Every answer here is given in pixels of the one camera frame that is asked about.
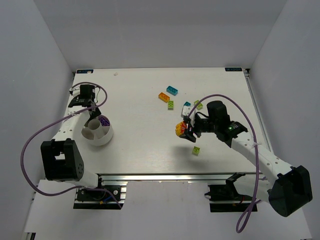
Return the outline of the orange yellow lego piece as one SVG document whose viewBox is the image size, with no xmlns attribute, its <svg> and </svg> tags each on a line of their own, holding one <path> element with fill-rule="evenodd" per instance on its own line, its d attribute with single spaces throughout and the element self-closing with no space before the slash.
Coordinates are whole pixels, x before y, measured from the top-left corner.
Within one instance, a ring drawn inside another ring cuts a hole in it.
<svg viewBox="0 0 320 240">
<path fill-rule="evenodd" d="M 182 121 L 175 126 L 175 134 L 180 137 L 185 134 L 185 130 L 188 128 L 187 124 Z"/>
</svg>

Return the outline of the purple lego brick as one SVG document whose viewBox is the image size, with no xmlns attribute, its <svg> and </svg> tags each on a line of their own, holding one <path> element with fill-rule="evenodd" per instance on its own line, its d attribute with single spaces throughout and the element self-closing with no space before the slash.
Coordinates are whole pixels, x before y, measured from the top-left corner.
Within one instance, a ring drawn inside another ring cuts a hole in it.
<svg viewBox="0 0 320 240">
<path fill-rule="evenodd" d="M 100 115 L 98 120 L 100 121 L 100 123 L 101 123 L 101 125 L 103 127 L 109 127 L 110 126 L 110 121 L 106 116 Z"/>
</svg>

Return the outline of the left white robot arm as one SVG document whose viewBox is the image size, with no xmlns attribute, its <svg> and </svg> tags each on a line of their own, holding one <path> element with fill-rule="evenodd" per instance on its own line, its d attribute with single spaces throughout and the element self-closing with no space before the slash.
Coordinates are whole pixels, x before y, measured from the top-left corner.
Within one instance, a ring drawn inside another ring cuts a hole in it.
<svg viewBox="0 0 320 240">
<path fill-rule="evenodd" d="M 95 107 L 95 86 L 82 84 L 74 94 L 67 110 L 66 119 L 52 140 L 44 141 L 40 146 L 45 177 L 49 181 L 68 182 L 76 186 L 96 188 L 99 176 L 85 169 L 78 149 L 78 138 L 88 121 L 100 112 Z"/>
</svg>

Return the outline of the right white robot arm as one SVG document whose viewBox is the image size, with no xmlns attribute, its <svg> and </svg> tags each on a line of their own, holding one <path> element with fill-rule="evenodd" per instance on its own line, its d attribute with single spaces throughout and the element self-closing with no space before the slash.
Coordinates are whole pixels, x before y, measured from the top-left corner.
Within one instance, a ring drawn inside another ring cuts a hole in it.
<svg viewBox="0 0 320 240">
<path fill-rule="evenodd" d="M 194 143 L 203 133 L 214 133 L 218 140 L 258 167 L 266 178 L 260 180 L 257 176 L 236 172 L 226 179 L 221 191 L 209 186 L 206 196 L 210 200 L 237 200 L 256 193 L 258 200 L 269 203 L 282 217 L 288 217 L 312 201 L 310 173 L 305 167 L 294 167 L 259 145 L 245 126 L 230 119 L 222 101 L 211 101 L 206 107 L 208 114 L 204 115 L 193 112 L 191 106 L 183 106 L 183 121 L 176 125 L 176 135 Z"/>
</svg>

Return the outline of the lime lego brick lower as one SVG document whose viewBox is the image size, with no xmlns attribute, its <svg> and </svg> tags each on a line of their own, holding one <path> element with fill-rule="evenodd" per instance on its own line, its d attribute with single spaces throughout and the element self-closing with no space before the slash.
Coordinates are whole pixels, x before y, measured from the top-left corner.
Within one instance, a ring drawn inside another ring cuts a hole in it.
<svg viewBox="0 0 320 240">
<path fill-rule="evenodd" d="M 195 155 L 195 156 L 198 156 L 199 153 L 200 153 L 200 148 L 197 147 L 197 146 L 194 146 L 193 150 L 192 150 L 192 154 Z"/>
</svg>

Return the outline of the white divided round container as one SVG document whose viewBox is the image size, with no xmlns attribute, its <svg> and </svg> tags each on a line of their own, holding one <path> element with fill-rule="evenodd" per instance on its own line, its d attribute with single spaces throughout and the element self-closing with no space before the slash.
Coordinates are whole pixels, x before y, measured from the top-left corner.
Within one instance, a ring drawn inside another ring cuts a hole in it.
<svg viewBox="0 0 320 240">
<path fill-rule="evenodd" d="M 81 131 L 86 142 L 92 146 L 100 147 L 106 145 L 113 137 L 114 130 L 110 126 L 102 126 L 99 117 L 91 120 L 88 126 L 84 126 Z"/>
</svg>

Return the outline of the lime lego brick upper right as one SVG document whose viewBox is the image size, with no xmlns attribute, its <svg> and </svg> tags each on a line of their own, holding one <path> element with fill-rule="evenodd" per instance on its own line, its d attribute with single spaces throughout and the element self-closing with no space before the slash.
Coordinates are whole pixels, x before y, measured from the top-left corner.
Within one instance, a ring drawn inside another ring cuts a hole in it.
<svg viewBox="0 0 320 240">
<path fill-rule="evenodd" d="M 199 100 L 196 100 L 194 102 L 194 105 L 196 106 L 197 110 L 201 110 L 203 108 L 203 104 L 201 102 L 199 102 Z"/>
</svg>

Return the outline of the left blue corner label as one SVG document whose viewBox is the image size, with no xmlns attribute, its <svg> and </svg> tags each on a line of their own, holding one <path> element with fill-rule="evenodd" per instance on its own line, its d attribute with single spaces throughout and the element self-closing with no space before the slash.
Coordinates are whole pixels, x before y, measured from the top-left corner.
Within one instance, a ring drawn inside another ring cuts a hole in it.
<svg viewBox="0 0 320 240">
<path fill-rule="evenodd" d="M 78 69 L 76 74 L 92 74 L 93 72 L 93 69 Z"/>
</svg>

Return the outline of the blue corner label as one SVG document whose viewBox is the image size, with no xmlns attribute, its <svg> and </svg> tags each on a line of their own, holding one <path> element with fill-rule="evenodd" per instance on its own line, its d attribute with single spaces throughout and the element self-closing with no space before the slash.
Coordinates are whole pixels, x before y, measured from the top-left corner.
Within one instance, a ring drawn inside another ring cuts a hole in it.
<svg viewBox="0 0 320 240">
<path fill-rule="evenodd" d="M 242 72 L 241 67 L 225 67 L 224 68 L 226 72 Z"/>
<path fill-rule="evenodd" d="M 93 69 L 78 69 L 76 74 L 92 74 L 93 72 Z"/>
</svg>

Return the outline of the lime long lego brick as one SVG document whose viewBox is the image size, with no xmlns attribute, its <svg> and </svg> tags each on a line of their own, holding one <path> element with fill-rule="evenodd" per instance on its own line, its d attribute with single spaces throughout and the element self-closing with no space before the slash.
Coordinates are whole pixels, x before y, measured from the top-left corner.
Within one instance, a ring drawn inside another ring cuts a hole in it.
<svg viewBox="0 0 320 240">
<path fill-rule="evenodd" d="M 173 100 L 169 100 L 167 102 L 167 109 L 168 110 L 174 110 L 174 101 Z"/>
</svg>

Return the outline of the orange long lego brick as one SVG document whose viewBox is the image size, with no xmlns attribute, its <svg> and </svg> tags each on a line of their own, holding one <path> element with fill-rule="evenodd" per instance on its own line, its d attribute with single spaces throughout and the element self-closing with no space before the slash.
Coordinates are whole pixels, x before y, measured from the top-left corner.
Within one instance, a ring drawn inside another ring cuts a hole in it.
<svg viewBox="0 0 320 240">
<path fill-rule="evenodd" d="M 160 100 L 162 100 L 163 102 L 165 103 L 168 103 L 170 101 L 170 97 L 168 95 L 166 95 L 165 93 L 161 92 L 159 95 L 158 95 L 158 98 Z"/>
</svg>

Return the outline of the blue long lego brick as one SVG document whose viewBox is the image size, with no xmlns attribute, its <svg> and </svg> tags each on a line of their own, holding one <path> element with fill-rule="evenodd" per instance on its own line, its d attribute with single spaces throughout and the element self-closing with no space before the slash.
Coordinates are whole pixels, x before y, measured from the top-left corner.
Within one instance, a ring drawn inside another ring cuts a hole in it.
<svg viewBox="0 0 320 240">
<path fill-rule="evenodd" d="M 174 88 L 174 87 L 172 87 L 170 85 L 166 88 L 166 91 L 168 93 L 170 93 L 171 95 L 173 95 L 173 96 L 176 96 L 178 94 L 178 92 L 179 92 L 178 89 L 176 89 L 176 88 Z"/>
</svg>

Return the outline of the aluminium front rail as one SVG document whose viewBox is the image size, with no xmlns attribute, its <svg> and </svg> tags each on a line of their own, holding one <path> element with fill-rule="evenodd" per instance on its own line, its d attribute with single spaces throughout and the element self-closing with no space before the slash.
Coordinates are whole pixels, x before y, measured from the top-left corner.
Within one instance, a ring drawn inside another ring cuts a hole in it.
<svg viewBox="0 0 320 240">
<path fill-rule="evenodd" d="M 104 181 L 215 181 L 225 180 L 234 173 L 204 173 L 204 174 L 99 174 Z"/>
</svg>

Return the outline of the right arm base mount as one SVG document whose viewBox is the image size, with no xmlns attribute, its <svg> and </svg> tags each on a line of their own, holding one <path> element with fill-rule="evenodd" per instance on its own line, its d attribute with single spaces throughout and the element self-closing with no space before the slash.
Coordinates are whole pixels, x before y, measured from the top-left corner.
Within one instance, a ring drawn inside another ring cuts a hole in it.
<svg viewBox="0 0 320 240">
<path fill-rule="evenodd" d="M 209 200 L 210 212 L 212 213 L 241 213 L 249 207 L 252 196 L 240 193 L 234 183 L 240 179 L 249 177 L 254 181 L 256 175 L 244 172 L 206 173 L 208 191 L 204 194 Z"/>
</svg>

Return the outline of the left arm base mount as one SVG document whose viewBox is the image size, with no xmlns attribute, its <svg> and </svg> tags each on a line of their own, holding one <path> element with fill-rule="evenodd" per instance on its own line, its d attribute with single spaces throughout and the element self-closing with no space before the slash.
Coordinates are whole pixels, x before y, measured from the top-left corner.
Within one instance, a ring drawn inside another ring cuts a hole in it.
<svg viewBox="0 0 320 240">
<path fill-rule="evenodd" d="M 73 209 L 76 210 L 120 210 L 123 207 L 127 187 L 121 185 L 102 185 L 105 190 L 87 190 L 81 188 L 76 191 Z"/>
</svg>

